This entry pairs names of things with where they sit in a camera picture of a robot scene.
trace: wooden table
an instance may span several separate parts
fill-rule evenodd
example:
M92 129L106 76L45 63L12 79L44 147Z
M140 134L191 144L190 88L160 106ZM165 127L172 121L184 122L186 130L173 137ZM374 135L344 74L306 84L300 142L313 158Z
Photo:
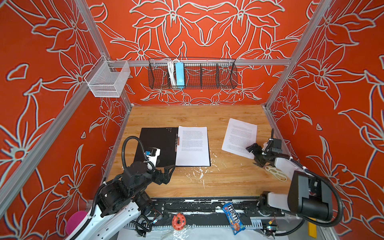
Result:
M271 126L260 105L251 106L135 106L129 116L108 180L122 172L121 146L128 136L140 136L142 127L207 127L211 167L177 167L167 185L151 183L150 197L259 196L263 191L287 194L282 182L253 164L253 159L221 150L230 118L256 124L257 143L263 145ZM133 162L137 141L126 146L126 162Z

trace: blue candy package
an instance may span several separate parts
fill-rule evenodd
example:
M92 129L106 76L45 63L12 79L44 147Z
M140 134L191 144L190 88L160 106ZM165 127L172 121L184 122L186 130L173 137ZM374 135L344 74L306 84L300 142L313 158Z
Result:
M223 206L223 211L228 218L229 224L232 227L233 233L236 235L242 230L245 230L245 226L241 222L239 216L237 215L235 208L232 203L227 203Z

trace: coiled white cable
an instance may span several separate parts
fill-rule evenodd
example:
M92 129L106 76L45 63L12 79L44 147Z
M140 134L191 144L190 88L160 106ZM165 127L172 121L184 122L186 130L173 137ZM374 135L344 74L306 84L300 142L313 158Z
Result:
M168 65L168 73L169 73L169 79L170 79L170 83L172 86L176 86L177 83L176 83L176 79L174 77L174 69L175 69L175 63L176 62L180 62L178 59L174 59L174 60L167 60L167 65Z

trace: white sheet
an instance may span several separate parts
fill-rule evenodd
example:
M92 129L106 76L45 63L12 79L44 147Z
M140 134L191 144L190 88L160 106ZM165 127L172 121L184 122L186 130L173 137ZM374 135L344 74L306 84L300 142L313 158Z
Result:
M210 166L207 127L179 126L176 166Z
M230 118L221 149L253 159L253 153L248 152L245 148L256 142L256 135L257 125Z

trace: floral wallpaper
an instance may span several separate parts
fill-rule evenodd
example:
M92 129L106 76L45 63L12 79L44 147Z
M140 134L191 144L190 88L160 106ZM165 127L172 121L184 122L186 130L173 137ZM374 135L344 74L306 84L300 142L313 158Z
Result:
M114 60L156 57L289 58L319 0L87 0ZM235 89L157 90L145 67L126 92L138 105L262 104L283 66L240 66Z
M384 238L384 3L335 0L271 112L291 152L339 191L340 239Z
M73 0L0 3L0 187L100 57ZM0 219L0 239L59 239L93 198L127 106L88 93Z

